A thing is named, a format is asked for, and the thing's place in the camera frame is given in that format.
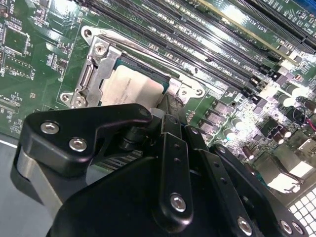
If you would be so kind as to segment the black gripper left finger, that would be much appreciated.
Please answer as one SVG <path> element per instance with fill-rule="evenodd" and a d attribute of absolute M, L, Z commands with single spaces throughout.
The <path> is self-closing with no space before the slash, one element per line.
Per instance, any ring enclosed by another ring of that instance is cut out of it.
<path fill-rule="evenodd" d="M 74 194 L 142 158 L 187 155 L 180 100 L 157 108 L 123 104 L 30 114 L 12 171 L 16 187 L 38 199 L 53 221 Z"/>

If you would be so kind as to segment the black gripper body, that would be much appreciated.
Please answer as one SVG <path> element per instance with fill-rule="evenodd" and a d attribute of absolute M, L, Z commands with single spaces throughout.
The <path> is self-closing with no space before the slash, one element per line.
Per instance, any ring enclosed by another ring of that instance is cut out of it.
<path fill-rule="evenodd" d="M 197 154 L 142 158 L 71 196 L 58 211 L 52 237 L 224 237 L 231 235 L 219 158 Z"/>

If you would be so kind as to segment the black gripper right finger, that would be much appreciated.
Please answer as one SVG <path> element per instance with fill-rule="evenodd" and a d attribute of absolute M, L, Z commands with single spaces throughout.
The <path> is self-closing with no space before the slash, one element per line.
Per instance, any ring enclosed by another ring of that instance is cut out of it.
<path fill-rule="evenodd" d="M 190 125 L 183 131 L 189 167 L 198 173 L 200 204 L 217 237 L 306 237 L 295 216 L 225 147 L 208 148 Z"/>

